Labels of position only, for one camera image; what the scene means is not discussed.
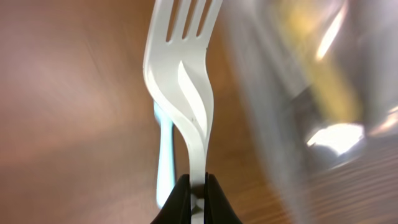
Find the clear plastic container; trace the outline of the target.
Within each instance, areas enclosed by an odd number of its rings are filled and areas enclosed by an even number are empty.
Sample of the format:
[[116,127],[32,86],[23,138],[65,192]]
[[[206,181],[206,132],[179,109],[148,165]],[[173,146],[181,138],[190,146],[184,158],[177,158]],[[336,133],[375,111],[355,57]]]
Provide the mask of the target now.
[[280,27],[279,0],[225,1],[228,49],[256,154],[294,223],[397,222],[397,0],[347,1],[330,54],[361,119],[322,116]]

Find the cream yellow plastic fork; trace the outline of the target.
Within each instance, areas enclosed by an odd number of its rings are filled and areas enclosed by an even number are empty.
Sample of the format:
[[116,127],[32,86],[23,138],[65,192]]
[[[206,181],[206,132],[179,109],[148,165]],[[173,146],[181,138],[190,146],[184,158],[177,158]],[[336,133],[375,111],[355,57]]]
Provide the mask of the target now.
[[280,27],[298,58],[322,116],[335,123],[361,119],[358,94],[330,49],[348,13],[347,1],[279,1]]

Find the white long plastic fork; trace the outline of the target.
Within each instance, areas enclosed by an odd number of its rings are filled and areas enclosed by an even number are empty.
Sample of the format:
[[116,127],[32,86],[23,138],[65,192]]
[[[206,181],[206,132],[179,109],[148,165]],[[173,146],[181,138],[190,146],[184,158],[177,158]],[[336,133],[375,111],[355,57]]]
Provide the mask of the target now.
[[171,20],[173,1],[156,1],[144,53],[144,81],[154,101],[180,131],[187,145],[192,223],[204,223],[203,190],[214,114],[206,53],[221,0],[182,0]]

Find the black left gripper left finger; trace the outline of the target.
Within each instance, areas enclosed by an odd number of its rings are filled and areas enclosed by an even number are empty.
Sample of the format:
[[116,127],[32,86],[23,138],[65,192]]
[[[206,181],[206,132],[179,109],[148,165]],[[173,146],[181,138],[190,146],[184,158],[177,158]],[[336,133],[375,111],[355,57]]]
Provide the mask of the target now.
[[190,176],[181,175],[158,215],[150,224],[191,224]]

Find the light blue plastic fork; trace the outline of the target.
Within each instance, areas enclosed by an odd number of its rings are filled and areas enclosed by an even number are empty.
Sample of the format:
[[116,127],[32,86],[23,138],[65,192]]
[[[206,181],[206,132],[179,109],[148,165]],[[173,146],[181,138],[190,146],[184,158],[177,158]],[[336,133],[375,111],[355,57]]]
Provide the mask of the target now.
[[175,186],[174,124],[156,102],[154,102],[154,116],[160,126],[156,202],[158,207],[162,208]]

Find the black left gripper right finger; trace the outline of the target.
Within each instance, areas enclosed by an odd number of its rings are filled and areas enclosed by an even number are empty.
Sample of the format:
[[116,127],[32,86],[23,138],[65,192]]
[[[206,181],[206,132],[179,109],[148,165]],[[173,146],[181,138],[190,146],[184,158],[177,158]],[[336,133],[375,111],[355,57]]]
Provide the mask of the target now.
[[215,175],[206,173],[204,224],[242,224]]

